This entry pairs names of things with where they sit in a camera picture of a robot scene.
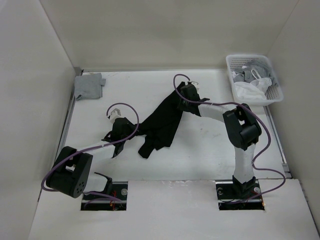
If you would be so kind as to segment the black tank top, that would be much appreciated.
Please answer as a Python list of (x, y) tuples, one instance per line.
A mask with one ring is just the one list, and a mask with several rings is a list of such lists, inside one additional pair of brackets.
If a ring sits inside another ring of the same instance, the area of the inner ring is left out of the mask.
[(144, 144), (138, 150), (142, 158), (149, 158), (153, 150), (171, 146), (183, 113), (178, 109), (179, 102), (180, 97), (173, 91), (139, 124), (137, 135), (145, 136)]

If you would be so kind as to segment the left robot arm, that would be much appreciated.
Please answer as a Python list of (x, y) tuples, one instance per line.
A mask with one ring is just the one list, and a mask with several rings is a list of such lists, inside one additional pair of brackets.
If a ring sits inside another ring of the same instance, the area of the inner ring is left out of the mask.
[(93, 169), (102, 161), (117, 157), (138, 128), (138, 123), (133, 124), (125, 117), (118, 117), (113, 122), (112, 130), (96, 145), (81, 150), (63, 147), (41, 182), (42, 190), (60, 192), (75, 199), (85, 194), (119, 202), (118, 198), (112, 196), (112, 179)]

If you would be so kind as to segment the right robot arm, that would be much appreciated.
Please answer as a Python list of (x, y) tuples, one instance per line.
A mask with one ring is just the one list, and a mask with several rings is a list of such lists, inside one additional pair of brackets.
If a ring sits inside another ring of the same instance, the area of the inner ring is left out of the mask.
[(262, 133), (257, 120), (240, 106), (228, 110), (224, 106), (206, 104), (208, 99), (201, 99), (197, 88), (191, 83), (181, 87), (178, 92), (182, 96), (178, 105), (182, 111), (224, 123), (228, 139), (235, 150), (231, 190), (236, 197), (245, 197), (256, 181), (252, 160)]

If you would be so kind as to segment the folded grey tank top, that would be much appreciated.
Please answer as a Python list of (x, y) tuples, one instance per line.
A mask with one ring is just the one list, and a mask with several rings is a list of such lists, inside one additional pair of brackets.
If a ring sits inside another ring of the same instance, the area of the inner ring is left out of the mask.
[(106, 79), (102, 77), (101, 73), (76, 76), (74, 79), (74, 97), (77, 101), (102, 98), (105, 84)]

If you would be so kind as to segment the white tank top in basket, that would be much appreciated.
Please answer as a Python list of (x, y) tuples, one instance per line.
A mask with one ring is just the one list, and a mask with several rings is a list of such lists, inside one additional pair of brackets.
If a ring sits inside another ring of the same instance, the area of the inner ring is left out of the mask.
[(241, 100), (262, 101), (266, 100), (266, 92), (272, 85), (270, 78), (259, 78), (253, 80), (251, 83), (234, 82), (237, 96)]

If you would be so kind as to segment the grey tank top in basket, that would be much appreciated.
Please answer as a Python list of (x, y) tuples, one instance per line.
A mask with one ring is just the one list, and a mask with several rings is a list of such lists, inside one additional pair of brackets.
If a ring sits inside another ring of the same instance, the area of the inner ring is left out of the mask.
[(271, 85), (276, 85), (275, 77), (272, 73), (272, 68), (266, 63), (259, 60), (251, 60), (241, 67), (237, 67), (232, 71), (233, 82), (251, 83), (254, 80), (261, 78), (269, 78)]

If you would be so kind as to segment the white plastic basket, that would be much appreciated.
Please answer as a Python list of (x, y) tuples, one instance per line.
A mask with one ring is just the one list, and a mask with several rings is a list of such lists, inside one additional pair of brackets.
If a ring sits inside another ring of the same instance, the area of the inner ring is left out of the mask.
[(235, 102), (268, 106), (284, 99), (278, 78), (266, 56), (231, 54), (225, 60)]

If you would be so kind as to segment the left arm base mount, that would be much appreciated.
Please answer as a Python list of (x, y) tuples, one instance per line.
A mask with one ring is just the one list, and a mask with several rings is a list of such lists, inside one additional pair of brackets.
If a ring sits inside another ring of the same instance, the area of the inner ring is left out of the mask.
[(81, 199), (81, 211), (126, 211), (128, 182), (113, 182), (107, 189), (97, 194), (84, 194)]

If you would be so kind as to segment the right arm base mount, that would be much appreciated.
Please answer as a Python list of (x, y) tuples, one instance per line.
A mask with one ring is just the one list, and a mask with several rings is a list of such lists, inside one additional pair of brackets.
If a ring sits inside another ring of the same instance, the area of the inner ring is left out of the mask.
[(265, 210), (259, 181), (253, 178), (249, 183), (239, 183), (235, 179), (216, 181), (218, 208), (221, 211)]

